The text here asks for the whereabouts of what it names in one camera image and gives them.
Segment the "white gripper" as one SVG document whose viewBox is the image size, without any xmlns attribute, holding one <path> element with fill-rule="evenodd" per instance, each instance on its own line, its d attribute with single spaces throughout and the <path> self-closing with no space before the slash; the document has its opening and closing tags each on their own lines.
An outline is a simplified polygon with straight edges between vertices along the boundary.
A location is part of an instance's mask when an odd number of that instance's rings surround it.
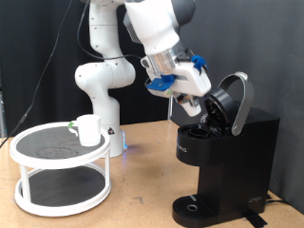
<svg viewBox="0 0 304 228">
<path fill-rule="evenodd" d="M 146 88 L 156 96 L 173 97 L 177 103 L 181 101 L 181 94 L 190 96 L 190 105 L 193 107 L 200 105 L 197 96 L 202 97 L 211 89 L 208 76 L 202 71 L 198 71 L 193 63 L 181 63 L 173 68 L 168 74 L 157 76 L 153 72 L 149 73 L 150 83 Z"/>
</svg>

